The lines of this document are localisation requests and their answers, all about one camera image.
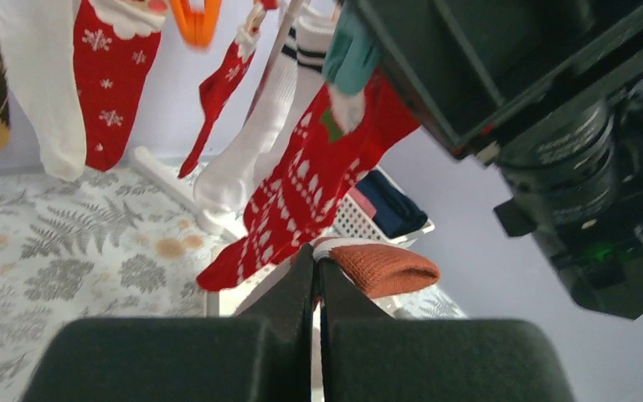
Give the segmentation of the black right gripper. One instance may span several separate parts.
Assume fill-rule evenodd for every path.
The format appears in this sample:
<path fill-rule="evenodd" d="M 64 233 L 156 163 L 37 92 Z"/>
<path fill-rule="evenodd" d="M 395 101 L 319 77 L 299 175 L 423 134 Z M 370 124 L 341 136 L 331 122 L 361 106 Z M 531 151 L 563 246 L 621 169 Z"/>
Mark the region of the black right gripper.
<path fill-rule="evenodd" d="M 356 1 L 383 68 L 453 157 L 499 163 L 494 213 L 531 235 L 580 307 L 643 315 L 643 1 Z"/>

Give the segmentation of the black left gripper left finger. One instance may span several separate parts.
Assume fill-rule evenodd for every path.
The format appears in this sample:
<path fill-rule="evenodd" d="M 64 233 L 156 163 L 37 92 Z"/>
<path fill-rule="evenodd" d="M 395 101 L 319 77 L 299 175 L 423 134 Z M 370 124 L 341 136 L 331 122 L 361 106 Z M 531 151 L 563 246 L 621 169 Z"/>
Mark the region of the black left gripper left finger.
<path fill-rule="evenodd" d="M 308 401 L 312 248 L 236 317 L 87 317 L 52 339 L 26 401 Z"/>

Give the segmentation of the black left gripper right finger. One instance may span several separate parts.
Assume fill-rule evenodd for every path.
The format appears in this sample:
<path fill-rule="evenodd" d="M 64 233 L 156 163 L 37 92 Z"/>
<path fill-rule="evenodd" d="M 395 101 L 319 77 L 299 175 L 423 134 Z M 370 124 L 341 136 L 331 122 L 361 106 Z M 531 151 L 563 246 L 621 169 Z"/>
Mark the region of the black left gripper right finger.
<path fill-rule="evenodd" d="M 325 258 L 317 266 L 329 401 L 570 401 L 544 333 L 513 319 L 395 319 Z"/>

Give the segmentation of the brown striped sock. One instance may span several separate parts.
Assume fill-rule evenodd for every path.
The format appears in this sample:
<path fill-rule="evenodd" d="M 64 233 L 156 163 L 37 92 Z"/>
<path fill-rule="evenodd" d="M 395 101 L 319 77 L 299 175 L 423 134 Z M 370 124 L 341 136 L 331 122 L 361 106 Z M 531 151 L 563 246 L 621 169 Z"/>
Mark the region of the brown striped sock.
<path fill-rule="evenodd" d="M 397 245 L 346 237 L 322 237 L 311 245 L 315 259 L 336 262 L 371 299 L 420 291 L 440 279 L 434 262 Z"/>

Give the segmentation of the teal clothes clip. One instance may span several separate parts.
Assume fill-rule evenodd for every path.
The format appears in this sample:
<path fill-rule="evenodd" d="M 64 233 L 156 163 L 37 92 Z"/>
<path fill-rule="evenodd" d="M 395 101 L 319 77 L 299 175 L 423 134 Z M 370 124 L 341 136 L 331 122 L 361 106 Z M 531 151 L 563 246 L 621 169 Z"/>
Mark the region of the teal clothes clip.
<path fill-rule="evenodd" d="M 371 79 L 383 50 L 349 1 L 341 5 L 336 22 L 322 74 L 342 94 L 356 95 Z"/>

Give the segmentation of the red dotted sock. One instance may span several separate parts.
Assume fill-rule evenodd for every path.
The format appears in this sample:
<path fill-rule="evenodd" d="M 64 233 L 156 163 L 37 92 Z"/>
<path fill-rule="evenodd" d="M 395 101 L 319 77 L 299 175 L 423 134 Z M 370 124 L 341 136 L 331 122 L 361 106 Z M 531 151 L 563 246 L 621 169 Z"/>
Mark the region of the red dotted sock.
<path fill-rule="evenodd" d="M 419 127 L 384 75 L 352 96 L 324 84 L 292 132 L 282 175 L 280 262 L 332 226 L 343 196 Z"/>

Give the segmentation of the orange clothes clip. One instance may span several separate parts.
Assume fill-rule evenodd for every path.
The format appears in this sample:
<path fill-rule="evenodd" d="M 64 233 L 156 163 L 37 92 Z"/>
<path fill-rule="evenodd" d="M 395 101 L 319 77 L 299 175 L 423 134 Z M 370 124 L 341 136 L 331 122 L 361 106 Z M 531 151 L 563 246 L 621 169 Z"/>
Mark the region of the orange clothes clip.
<path fill-rule="evenodd" d="M 189 1 L 170 0 L 170 9 L 183 41 L 206 49 L 213 40 L 219 21 L 221 0 L 204 0 L 203 10 L 191 9 Z"/>

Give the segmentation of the white sock with black stripes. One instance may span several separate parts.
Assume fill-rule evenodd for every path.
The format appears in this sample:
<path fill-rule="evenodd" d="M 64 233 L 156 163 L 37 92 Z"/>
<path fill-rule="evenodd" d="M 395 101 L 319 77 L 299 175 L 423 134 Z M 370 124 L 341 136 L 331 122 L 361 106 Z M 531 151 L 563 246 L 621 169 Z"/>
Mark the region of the white sock with black stripes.
<path fill-rule="evenodd" d="M 195 180 L 193 197 L 198 209 L 230 214 L 244 208 L 256 189 L 255 164 L 280 134 L 295 88 L 296 29 L 292 27 L 240 133 Z"/>

